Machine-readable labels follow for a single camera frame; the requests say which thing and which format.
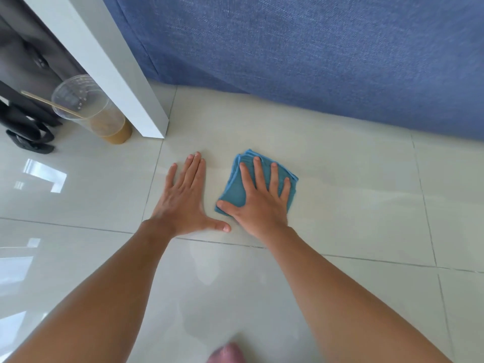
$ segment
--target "clear plastic cup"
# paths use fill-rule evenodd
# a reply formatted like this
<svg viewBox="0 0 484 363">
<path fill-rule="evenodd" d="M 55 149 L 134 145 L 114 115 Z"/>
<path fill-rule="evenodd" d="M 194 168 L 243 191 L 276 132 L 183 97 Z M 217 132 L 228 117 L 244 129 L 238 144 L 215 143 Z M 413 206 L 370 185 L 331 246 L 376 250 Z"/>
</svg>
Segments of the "clear plastic cup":
<svg viewBox="0 0 484 363">
<path fill-rule="evenodd" d="M 129 121 L 89 75 L 64 81 L 52 93 L 52 102 L 83 118 L 53 107 L 59 116 L 77 122 L 112 144 L 122 144 L 131 136 Z"/>
</svg>

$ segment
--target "blue cloth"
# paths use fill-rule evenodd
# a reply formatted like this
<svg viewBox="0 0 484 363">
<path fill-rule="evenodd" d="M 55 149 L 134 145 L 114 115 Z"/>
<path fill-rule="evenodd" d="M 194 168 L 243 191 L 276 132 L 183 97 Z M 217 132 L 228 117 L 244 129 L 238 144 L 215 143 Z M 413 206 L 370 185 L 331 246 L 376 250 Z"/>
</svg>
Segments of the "blue cloth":
<svg viewBox="0 0 484 363">
<path fill-rule="evenodd" d="M 484 140 L 484 0 L 104 1 L 149 78 Z"/>
<path fill-rule="evenodd" d="M 266 180 L 266 186 L 269 188 L 270 182 L 270 165 L 276 161 L 269 159 L 264 155 L 260 155 L 251 149 L 248 149 L 243 154 L 237 154 L 234 162 L 232 164 L 232 171 L 230 172 L 230 178 L 228 179 L 227 186 L 225 186 L 224 193 L 220 196 L 219 200 L 228 201 L 231 204 L 241 207 L 245 205 L 245 189 L 244 185 L 242 184 L 242 176 L 240 175 L 240 163 L 245 163 L 247 168 L 249 169 L 250 176 L 252 178 L 252 182 L 256 183 L 256 177 L 254 173 L 254 157 L 260 157 L 260 161 L 262 163 L 262 170 L 264 172 L 264 179 Z M 296 176 L 294 176 L 290 171 L 285 169 L 281 164 L 277 163 L 278 173 L 279 173 L 279 188 L 278 194 L 281 195 L 282 188 L 284 186 L 284 179 L 286 177 L 289 178 L 291 182 L 291 189 L 289 191 L 289 198 L 287 200 L 287 211 L 291 207 L 292 200 L 294 195 L 296 194 L 296 183 L 299 180 Z M 215 211 L 220 214 L 228 215 L 221 209 L 219 209 L 215 205 Z"/>
</svg>

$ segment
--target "pinky finger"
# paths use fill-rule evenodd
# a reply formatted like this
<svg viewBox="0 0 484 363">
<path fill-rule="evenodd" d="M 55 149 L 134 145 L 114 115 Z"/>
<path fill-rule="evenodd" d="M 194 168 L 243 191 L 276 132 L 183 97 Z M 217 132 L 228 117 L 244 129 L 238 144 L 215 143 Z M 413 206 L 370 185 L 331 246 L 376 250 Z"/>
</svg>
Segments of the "pinky finger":
<svg viewBox="0 0 484 363">
<path fill-rule="evenodd" d="M 173 187 L 173 179 L 175 178 L 175 174 L 177 173 L 177 164 L 173 163 L 166 174 L 165 179 L 165 190 Z"/>
<path fill-rule="evenodd" d="M 284 201 L 285 204 L 287 204 L 287 200 L 289 199 L 290 189 L 291 189 L 291 181 L 289 181 L 289 178 L 286 177 L 284 179 L 284 187 L 282 188 L 282 191 L 281 191 L 281 200 Z"/>
</svg>

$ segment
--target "finger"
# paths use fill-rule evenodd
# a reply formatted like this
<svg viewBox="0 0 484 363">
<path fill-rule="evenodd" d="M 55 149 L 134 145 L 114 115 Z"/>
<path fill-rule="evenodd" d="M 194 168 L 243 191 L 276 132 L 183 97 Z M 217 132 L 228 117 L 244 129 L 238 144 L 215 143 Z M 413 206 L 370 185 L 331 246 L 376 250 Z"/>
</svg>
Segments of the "finger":
<svg viewBox="0 0 484 363">
<path fill-rule="evenodd" d="M 282 188 L 282 192 L 281 192 L 281 200 L 284 201 L 285 204 L 287 204 L 287 200 L 289 199 L 290 189 L 291 189 L 291 181 L 289 181 L 289 178 L 286 177 L 284 179 L 284 187 Z"/>
<path fill-rule="evenodd" d="M 175 183 L 176 187 L 180 187 L 183 184 L 183 181 L 185 180 L 185 173 L 189 169 L 190 164 L 192 164 L 192 161 L 193 161 L 193 154 L 190 154 L 189 156 L 186 157 L 185 164 L 183 165 L 183 169 L 181 170 L 180 176 L 178 177 L 178 180 Z"/>
<path fill-rule="evenodd" d="M 197 173 L 198 170 L 198 165 L 200 164 L 200 159 L 202 158 L 202 155 L 199 152 L 195 153 L 195 157 L 192 160 L 192 163 L 188 167 L 186 174 L 185 174 L 185 179 L 183 181 L 184 186 L 190 187 L 193 183 L 193 178 L 195 178 L 195 174 Z"/>
<path fill-rule="evenodd" d="M 228 201 L 218 200 L 217 207 L 234 218 L 239 214 L 240 207 L 236 207 Z"/>
<path fill-rule="evenodd" d="M 269 192 L 274 197 L 279 197 L 279 172 L 277 168 L 277 163 L 272 163 L 270 165 L 270 183 Z"/>
<path fill-rule="evenodd" d="M 208 217 L 207 217 L 207 224 L 205 225 L 205 229 L 222 230 L 226 233 L 232 230 L 232 228 L 230 227 L 230 225 L 228 225 L 228 223 L 223 222 L 221 220 L 208 218 Z"/>
<path fill-rule="evenodd" d="M 203 189 L 203 183 L 205 182 L 205 170 L 207 168 L 207 164 L 205 163 L 205 159 L 200 159 L 200 164 L 198 165 L 197 172 L 195 173 L 195 177 L 193 178 L 192 188 L 197 190 Z"/>
<path fill-rule="evenodd" d="M 240 164 L 240 175 L 242 176 L 242 184 L 244 185 L 245 192 L 249 193 L 254 191 L 256 188 L 254 187 L 252 177 L 250 176 L 249 169 L 245 163 Z"/>
<path fill-rule="evenodd" d="M 175 178 L 175 174 L 177 173 L 177 164 L 173 163 L 168 170 L 165 178 L 165 191 L 173 187 L 173 179 Z"/>
<path fill-rule="evenodd" d="M 262 171 L 262 163 L 259 157 L 254 158 L 254 173 L 256 175 L 256 188 L 259 191 L 266 190 L 266 180 L 264 179 L 264 172 Z"/>
</svg>

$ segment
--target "person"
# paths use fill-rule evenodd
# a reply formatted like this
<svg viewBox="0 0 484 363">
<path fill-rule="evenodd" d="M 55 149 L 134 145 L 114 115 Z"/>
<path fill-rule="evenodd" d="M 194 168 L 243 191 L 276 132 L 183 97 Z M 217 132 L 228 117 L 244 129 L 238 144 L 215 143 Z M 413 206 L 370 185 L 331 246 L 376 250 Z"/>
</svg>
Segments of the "person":
<svg viewBox="0 0 484 363">
<path fill-rule="evenodd" d="M 255 184 L 247 167 L 240 165 L 245 205 L 219 201 L 217 206 L 272 253 L 326 361 L 449 363 L 413 326 L 288 226 L 289 180 L 284 181 L 279 196 L 277 166 L 271 167 L 269 188 L 260 158 L 254 158 L 254 167 Z M 199 152 L 190 154 L 174 181 L 177 165 L 173 164 L 151 219 L 142 222 L 127 243 L 49 313 L 8 363 L 124 363 L 170 240 L 203 229 L 231 231 L 228 223 L 211 219 L 203 211 L 205 168 Z M 244 358 L 237 346 L 229 344 L 209 361 L 239 363 Z"/>
</svg>

